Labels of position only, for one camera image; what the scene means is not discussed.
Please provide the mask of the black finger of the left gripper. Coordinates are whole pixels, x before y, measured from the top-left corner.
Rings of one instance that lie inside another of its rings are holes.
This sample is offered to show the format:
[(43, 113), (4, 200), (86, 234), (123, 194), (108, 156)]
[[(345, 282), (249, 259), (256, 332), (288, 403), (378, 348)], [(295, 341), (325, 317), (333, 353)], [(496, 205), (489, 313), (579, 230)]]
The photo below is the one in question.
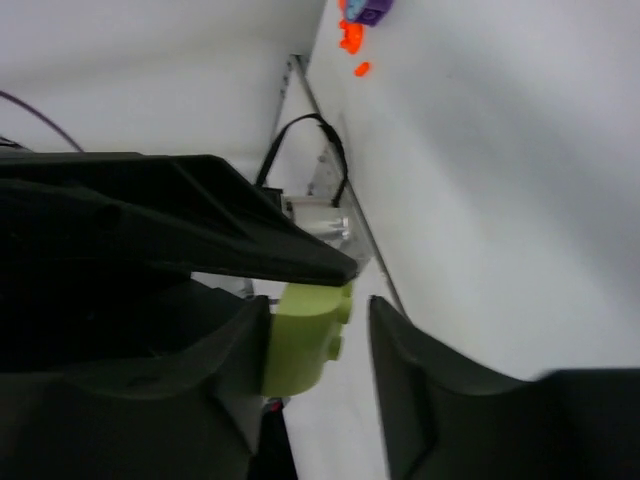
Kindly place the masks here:
[(27, 153), (1, 160), (1, 263), (146, 266), (325, 286), (357, 263), (212, 155)]

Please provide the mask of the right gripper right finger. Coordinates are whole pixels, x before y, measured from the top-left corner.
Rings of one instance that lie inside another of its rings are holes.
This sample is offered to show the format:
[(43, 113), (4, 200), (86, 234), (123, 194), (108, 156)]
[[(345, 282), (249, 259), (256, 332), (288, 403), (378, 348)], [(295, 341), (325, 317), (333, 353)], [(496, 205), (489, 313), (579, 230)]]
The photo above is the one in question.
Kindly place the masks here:
[(570, 369), (521, 381), (368, 306), (387, 464), (394, 479), (635, 479), (639, 373)]

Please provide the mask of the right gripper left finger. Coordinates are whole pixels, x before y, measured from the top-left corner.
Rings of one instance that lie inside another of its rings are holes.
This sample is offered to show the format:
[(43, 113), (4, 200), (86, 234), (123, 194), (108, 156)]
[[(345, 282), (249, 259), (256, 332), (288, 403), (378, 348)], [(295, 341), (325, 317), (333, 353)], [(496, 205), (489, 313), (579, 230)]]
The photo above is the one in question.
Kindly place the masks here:
[(1, 317), (5, 479), (243, 479), (260, 435), (263, 296), (186, 281), (108, 309)]

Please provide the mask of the green lego brick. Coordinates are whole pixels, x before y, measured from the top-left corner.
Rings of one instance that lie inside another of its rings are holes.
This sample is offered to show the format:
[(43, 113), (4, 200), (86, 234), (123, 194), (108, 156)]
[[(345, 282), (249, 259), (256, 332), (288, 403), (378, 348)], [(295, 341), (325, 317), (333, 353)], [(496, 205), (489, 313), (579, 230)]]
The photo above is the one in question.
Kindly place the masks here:
[(318, 383), (325, 363), (339, 359), (352, 304), (351, 283), (285, 286), (272, 315), (263, 396), (291, 397)]

